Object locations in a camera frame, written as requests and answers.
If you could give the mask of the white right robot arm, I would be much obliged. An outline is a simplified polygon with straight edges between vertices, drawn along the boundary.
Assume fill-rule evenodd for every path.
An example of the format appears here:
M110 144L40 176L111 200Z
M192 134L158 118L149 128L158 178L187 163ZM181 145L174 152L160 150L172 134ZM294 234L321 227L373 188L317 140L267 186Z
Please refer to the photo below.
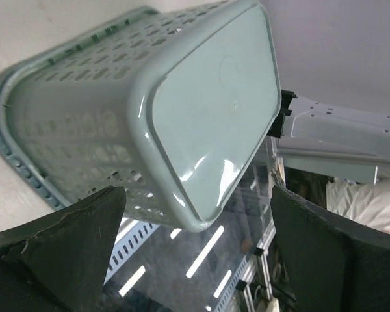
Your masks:
M269 134L297 139L281 148L288 168L376 184L390 170L390 114L327 105L282 93L281 110Z

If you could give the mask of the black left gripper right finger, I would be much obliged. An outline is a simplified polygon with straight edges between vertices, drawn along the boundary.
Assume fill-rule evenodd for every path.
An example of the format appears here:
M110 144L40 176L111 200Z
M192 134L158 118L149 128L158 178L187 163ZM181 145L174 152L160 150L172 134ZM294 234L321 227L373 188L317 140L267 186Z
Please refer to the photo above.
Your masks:
M390 234L279 186L270 206L297 311L390 311Z

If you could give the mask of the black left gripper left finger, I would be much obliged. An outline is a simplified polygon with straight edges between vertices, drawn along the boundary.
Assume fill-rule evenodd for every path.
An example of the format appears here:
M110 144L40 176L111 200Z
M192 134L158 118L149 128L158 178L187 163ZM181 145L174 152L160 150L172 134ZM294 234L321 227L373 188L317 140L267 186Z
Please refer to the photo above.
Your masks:
M126 205L109 186L0 232L0 311L98 311Z

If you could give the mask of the light teal perforated basket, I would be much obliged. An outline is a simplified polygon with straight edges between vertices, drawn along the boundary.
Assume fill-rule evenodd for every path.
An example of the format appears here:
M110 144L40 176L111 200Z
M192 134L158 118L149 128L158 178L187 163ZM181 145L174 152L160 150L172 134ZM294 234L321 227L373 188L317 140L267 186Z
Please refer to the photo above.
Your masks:
M54 209L114 185L127 217L200 232L280 109L260 2L143 7L0 78L0 154Z

